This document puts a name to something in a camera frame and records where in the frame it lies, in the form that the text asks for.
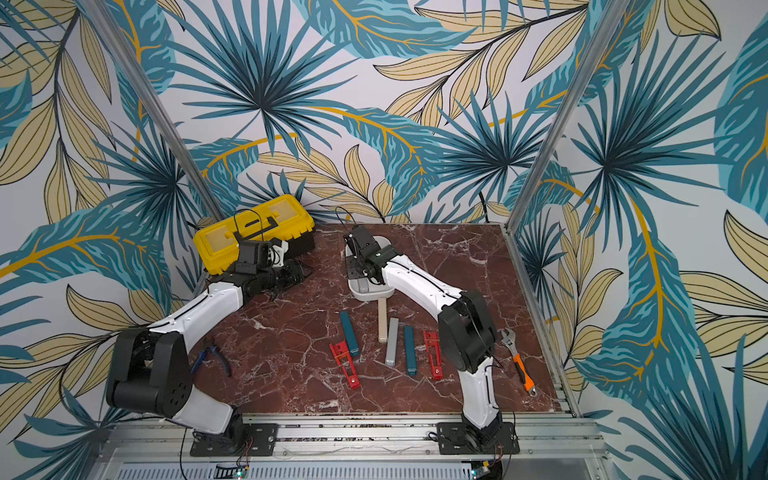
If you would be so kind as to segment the white plastic storage box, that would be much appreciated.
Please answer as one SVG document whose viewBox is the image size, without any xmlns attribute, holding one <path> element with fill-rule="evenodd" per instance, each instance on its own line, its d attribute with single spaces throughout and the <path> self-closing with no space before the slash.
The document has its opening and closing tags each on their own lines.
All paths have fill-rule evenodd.
<svg viewBox="0 0 768 480">
<path fill-rule="evenodd" d="M 375 284 L 370 279 L 364 277 L 356 267 L 354 256 L 348 246 L 345 247 L 345 265 L 347 268 L 348 287 L 357 300 L 368 302 L 388 299 L 395 293 L 394 288 Z"/>
</svg>

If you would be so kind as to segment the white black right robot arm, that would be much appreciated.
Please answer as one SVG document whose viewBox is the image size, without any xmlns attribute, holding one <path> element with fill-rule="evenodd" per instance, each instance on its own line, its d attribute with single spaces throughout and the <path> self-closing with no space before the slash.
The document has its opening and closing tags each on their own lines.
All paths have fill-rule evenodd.
<svg viewBox="0 0 768 480">
<path fill-rule="evenodd" d="M 347 247 L 365 278 L 405 294 L 435 318 L 442 354 L 458 371 L 467 430 L 495 435 L 503 423 L 492 374 L 498 336 L 483 295 L 448 285 L 391 246 Z"/>
</svg>

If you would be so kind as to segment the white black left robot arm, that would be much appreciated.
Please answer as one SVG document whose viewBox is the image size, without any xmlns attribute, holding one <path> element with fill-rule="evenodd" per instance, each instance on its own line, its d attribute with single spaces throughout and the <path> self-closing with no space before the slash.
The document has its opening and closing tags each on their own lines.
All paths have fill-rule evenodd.
<svg viewBox="0 0 768 480">
<path fill-rule="evenodd" d="M 139 414 L 155 414 L 196 432 L 223 435 L 235 408 L 193 385 L 188 355 L 216 325 L 255 296 L 280 293 L 312 274 L 298 260 L 281 267 L 212 278 L 207 289 L 169 316 L 118 334 L 106 383 L 107 403 Z"/>
</svg>

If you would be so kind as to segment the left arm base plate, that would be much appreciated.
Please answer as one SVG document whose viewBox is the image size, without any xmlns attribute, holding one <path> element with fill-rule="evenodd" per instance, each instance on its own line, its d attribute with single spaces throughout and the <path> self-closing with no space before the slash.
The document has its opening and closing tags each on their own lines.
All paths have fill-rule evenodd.
<svg viewBox="0 0 768 480">
<path fill-rule="evenodd" d="M 228 427 L 222 434 L 193 432 L 192 457 L 270 457 L 273 455 L 278 425 L 245 423 Z"/>
</svg>

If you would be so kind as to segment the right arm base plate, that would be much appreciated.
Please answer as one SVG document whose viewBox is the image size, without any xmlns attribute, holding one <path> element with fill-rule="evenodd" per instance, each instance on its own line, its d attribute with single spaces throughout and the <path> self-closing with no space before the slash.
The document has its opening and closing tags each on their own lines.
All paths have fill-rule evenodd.
<svg viewBox="0 0 768 480">
<path fill-rule="evenodd" d="M 465 422 L 436 425 L 441 455 L 516 455 L 520 453 L 515 425 L 502 422 L 478 430 Z"/>
</svg>

